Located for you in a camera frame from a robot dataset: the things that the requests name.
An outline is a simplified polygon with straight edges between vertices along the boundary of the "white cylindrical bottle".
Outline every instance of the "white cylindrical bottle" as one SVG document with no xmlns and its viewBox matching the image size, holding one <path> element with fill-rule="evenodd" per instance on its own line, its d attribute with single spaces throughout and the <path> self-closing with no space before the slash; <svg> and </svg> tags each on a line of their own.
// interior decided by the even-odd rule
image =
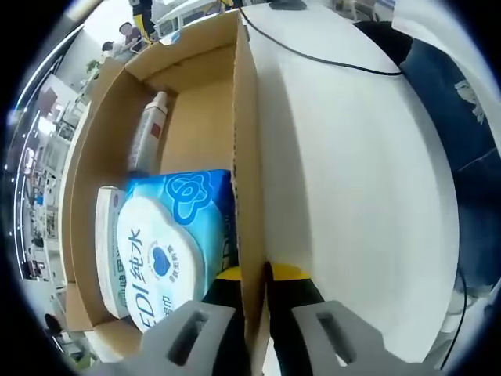
<svg viewBox="0 0 501 376">
<path fill-rule="evenodd" d="M 158 140 L 167 117 L 167 93 L 158 92 L 142 112 L 135 131 L 134 143 L 128 159 L 129 172 L 151 175 L 155 166 Z"/>
</svg>

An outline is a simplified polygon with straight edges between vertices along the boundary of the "black cable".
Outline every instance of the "black cable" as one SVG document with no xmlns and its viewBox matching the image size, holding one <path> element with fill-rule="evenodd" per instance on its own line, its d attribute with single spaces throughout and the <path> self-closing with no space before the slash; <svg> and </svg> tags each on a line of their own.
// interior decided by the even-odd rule
<svg viewBox="0 0 501 376">
<path fill-rule="evenodd" d="M 399 76 L 400 74 L 402 74 L 402 71 L 399 71 L 399 72 L 381 72 L 381 71 L 378 71 L 378 70 L 373 70 L 373 69 L 369 69 L 369 68 L 359 67 L 358 65 L 353 65 L 353 64 L 348 64 L 348 63 L 339 63 L 337 61 L 332 61 L 332 60 L 325 60 L 325 59 L 321 59 L 319 57 L 314 57 L 314 56 L 310 56 L 310 55 L 307 55 L 305 53 L 299 52 L 299 51 L 297 51 L 295 49 L 292 49 L 288 45 L 284 45 L 282 42 L 277 41 L 276 39 L 274 39 L 274 37 L 266 34 L 264 31 L 262 31 L 261 29 L 259 29 L 256 25 L 254 25 L 252 23 L 251 20 L 249 20 L 249 18 L 247 17 L 247 15 L 245 14 L 245 12 L 242 10 L 242 8 L 239 7 L 238 10 L 240 11 L 240 13 L 242 13 L 242 17 L 247 21 L 247 23 L 249 24 L 249 26 L 251 26 L 254 30 L 256 30 L 263 37 L 269 39 L 272 42 L 275 42 L 277 45 L 279 45 L 283 49 L 286 49 L 287 51 L 290 51 L 292 53 L 295 53 L 296 55 L 304 57 L 305 59 L 313 60 L 313 61 L 316 61 L 318 63 L 324 63 L 324 64 L 328 64 L 328 65 L 334 65 L 336 67 L 344 67 L 344 68 L 356 69 L 357 71 L 364 71 L 364 72 L 367 72 L 367 73 L 379 74 L 380 76 Z"/>
<path fill-rule="evenodd" d="M 461 330 L 461 326 L 463 325 L 463 320 L 464 320 L 464 314 L 466 313 L 467 311 L 467 281 L 464 279 L 464 275 L 463 275 L 463 272 L 461 271 L 461 268 L 460 267 L 457 267 L 457 273 L 460 275 L 460 278 L 461 278 L 461 282 L 463 282 L 463 295 L 464 295 L 464 301 L 463 301 L 463 311 L 461 313 L 461 320 L 460 320 L 460 324 L 458 325 L 457 327 L 457 330 L 456 330 L 456 333 L 454 334 L 454 338 L 452 339 L 452 342 L 451 342 L 451 345 L 449 346 L 449 349 L 447 350 L 447 354 L 445 354 L 445 358 L 444 360 L 442 361 L 442 365 L 440 366 L 440 369 L 443 370 L 444 369 L 444 366 L 445 364 L 447 363 L 447 360 L 449 359 L 449 356 L 451 355 L 451 352 L 452 352 L 452 348 L 454 347 L 454 345 L 456 344 L 456 340 L 457 340 L 457 337 L 458 337 L 458 334 L 460 333 L 460 330 Z"/>
</svg>

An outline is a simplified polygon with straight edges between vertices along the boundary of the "blue jeans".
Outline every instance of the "blue jeans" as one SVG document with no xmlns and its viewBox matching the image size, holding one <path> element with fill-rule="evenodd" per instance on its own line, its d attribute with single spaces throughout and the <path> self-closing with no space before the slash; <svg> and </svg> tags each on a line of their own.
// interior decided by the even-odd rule
<svg viewBox="0 0 501 376">
<path fill-rule="evenodd" d="M 501 158 L 487 118 L 456 64 L 414 40 L 401 69 L 442 141 L 460 218 L 459 264 L 468 287 L 501 277 Z"/>
</svg>

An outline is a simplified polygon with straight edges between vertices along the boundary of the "white package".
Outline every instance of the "white package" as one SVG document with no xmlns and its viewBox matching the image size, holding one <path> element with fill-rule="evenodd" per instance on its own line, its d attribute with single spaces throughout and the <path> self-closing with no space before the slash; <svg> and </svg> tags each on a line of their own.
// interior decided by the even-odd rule
<svg viewBox="0 0 501 376">
<path fill-rule="evenodd" d="M 96 265 L 99 288 L 106 309 L 118 319 L 128 316 L 126 276 L 117 245 L 117 221 L 125 192 L 114 186 L 99 188 L 96 202 Z"/>
<path fill-rule="evenodd" d="M 141 332 L 189 300 L 204 297 L 204 258 L 193 237 L 156 200 L 129 198 L 117 224 L 127 268 L 126 297 Z"/>
</svg>

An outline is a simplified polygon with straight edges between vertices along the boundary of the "cardboard box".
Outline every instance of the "cardboard box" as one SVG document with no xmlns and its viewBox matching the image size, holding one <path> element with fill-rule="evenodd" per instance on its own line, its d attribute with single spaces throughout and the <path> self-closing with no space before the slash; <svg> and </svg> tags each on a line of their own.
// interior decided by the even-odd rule
<svg viewBox="0 0 501 376">
<path fill-rule="evenodd" d="M 252 353 L 266 346 L 267 335 L 258 335 L 265 242 L 256 81 L 247 33 L 236 12 L 190 25 L 176 44 L 152 45 L 125 67 L 109 60 L 104 64 L 63 192 L 70 329 L 93 329 L 123 356 L 139 347 L 139 330 L 116 320 L 103 304 L 94 252 L 96 197 L 100 186 L 126 184 L 128 152 L 142 109 L 156 92 L 167 90 L 175 99 L 160 138 L 158 173 L 233 171 L 246 340 Z"/>
</svg>

